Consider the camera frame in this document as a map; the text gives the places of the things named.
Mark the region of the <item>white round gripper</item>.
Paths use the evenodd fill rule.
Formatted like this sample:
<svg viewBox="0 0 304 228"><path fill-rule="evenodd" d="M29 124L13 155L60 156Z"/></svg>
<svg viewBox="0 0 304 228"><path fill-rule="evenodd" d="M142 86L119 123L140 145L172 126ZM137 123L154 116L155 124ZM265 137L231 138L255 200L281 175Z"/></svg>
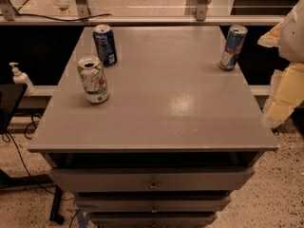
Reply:
<svg viewBox="0 0 304 228"><path fill-rule="evenodd" d="M276 24L257 43L266 48L278 47L279 55L291 62L283 71L274 71L262 109L263 124L278 127L304 101L304 0L299 0L283 23Z"/></svg>

